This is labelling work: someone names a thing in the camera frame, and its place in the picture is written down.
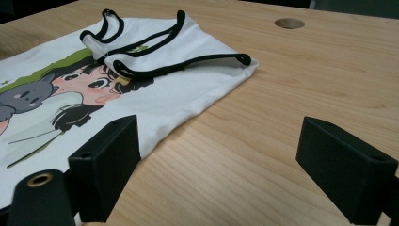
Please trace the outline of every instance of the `wooden table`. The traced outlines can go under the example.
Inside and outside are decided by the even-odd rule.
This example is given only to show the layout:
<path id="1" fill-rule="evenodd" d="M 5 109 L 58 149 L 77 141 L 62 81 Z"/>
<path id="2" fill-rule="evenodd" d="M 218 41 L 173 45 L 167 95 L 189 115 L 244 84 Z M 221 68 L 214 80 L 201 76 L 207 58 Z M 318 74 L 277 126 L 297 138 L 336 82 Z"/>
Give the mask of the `wooden table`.
<path id="1" fill-rule="evenodd" d="M 157 145 L 105 225 L 349 225 L 295 161 L 304 116 L 399 159 L 399 21 L 233 0 L 80 0 L 0 25 L 0 58 L 95 24 L 104 8 L 149 18 L 183 9 L 261 63 Z M 305 26 L 275 25 L 287 17 Z"/>

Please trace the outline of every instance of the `printed cartoon graphic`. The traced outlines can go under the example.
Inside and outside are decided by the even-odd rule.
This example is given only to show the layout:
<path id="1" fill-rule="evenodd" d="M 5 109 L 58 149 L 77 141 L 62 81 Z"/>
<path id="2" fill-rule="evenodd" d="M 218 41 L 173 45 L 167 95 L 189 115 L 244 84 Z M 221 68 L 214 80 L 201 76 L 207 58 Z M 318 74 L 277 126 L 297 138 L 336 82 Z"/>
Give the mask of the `printed cartoon graphic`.
<path id="1" fill-rule="evenodd" d="M 61 60 L 32 74 L 36 80 L 0 93 L 0 143 L 7 146 L 1 150 L 0 166 L 11 167 L 43 150 L 73 126 L 85 124 L 107 102 L 153 83 L 152 78 L 117 76 L 90 54 L 75 53 L 67 57 L 73 63 Z"/>

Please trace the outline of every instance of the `gray cartoon figure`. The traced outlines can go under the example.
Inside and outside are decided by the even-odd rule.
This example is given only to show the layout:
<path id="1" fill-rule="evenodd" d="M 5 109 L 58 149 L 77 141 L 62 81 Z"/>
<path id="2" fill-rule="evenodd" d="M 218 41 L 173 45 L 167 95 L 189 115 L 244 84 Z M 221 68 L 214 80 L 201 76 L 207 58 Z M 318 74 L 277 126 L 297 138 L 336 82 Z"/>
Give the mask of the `gray cartoon figure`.
<path id="1" fill-rule="evenodd" d="M 13 114 L 21 114 L 41 106 L 42 102 L 58 90 L 48 75 L 39 81 L 20 85 L 0 93 L 0 122 L 9 120 Z"/>

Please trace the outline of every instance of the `cartoon girl face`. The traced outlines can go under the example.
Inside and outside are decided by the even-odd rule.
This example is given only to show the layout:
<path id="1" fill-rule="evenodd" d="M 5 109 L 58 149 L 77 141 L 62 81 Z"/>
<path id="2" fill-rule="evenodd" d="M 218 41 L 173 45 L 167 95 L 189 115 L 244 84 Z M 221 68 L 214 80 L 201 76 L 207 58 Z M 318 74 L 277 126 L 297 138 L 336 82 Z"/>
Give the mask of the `cartoon girl face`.
<path id="1" fill-rule="evenodd" d="M 120 97 L 120 93 L 114 88 L 116 85 L 114 77 L 109 74 L 109 68 L 105 65 L 91 70 L 83 67 L 64 74 L 52 82 L 55 87 L 58 87 L 55 95 L 64 92 L 79 92 L 84 97 L 84 105 L 105 105 L 106 102 Z"/>

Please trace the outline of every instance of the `wood grain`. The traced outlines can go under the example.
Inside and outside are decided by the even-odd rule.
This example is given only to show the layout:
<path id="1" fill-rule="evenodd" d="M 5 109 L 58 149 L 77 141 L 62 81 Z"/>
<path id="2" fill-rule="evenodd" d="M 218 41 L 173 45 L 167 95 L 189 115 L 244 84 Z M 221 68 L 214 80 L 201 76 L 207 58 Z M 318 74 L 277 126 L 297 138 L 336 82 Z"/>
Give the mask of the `wood grain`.
<path id="1" fill-rule="evenodd" d="M 104 8 L 148 18 L 183 9 L 261 63 L 157 145 L 105 225 L 350 225 L 295 161 L 304 116 L 399 159 L 399 21 L 232 0 L 80 0 L 0 25 L 0 58 L 97 23 Z M 305 26 L 275 26 L 281 18 Z"/>

